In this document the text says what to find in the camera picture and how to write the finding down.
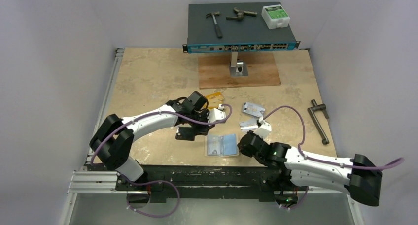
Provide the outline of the single silver VIP card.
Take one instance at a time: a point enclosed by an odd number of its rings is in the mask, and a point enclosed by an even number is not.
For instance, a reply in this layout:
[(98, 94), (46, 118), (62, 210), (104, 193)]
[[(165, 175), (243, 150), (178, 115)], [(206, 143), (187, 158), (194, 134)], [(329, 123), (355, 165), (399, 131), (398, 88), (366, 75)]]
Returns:
[(219, 156), (221, 154), (221, 139), (216, 135), (207, 136), (207, 155)]

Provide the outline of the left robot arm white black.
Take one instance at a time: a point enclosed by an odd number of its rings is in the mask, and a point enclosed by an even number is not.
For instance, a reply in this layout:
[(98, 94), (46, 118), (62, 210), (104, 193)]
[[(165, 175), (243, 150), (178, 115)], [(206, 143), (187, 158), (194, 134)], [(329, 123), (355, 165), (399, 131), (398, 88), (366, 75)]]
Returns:
[(207, 135), (216, 124), (225, 120), (221, 109), (208, 108), (205, 96), (194, 91), (188, 97), (169, 100), (161, 107), (132, 117), (120, 118), (111, 114), (93, 135), (89, 146), (93, 150), (91, 165), (98, 158), (108, 170), (125, 176), (134, 190), (141, 190), (148, 181), (141, 164), (130, 156), (132, 144), (160, 129), (179, 127), (178, 140), (193, 141), (197, 135)]

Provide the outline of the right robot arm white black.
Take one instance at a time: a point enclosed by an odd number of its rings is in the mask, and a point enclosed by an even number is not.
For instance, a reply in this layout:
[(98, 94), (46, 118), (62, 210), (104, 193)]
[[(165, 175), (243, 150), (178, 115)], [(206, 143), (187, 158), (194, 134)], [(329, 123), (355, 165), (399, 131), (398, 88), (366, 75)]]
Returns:
[(301, 154), (285, 143), (267, 143), (249, 131), (238, 142), (241, 154), (255, 158), (260, 164), (279, 172), (269, 181), (280, 189), (320, 187), (348, 194), (353, 200), (377, 207), (383, 173), (375, 170), (371, 160), (361, 154), (353, 158), (333, 158), (310, 152)]

